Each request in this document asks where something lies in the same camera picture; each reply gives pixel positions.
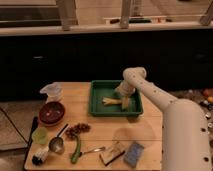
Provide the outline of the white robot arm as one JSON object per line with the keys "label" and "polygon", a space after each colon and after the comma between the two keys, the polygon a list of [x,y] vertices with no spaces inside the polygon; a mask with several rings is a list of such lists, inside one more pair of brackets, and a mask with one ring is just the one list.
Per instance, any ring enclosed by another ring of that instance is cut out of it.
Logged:
{"label": "white robot arm", "polygon": [[127,68],[116,88],[123,97],[135,90],[163,114],[161,171],[212,171],[205,113],[195,102],[177,98],[146,80],[143,67]]}

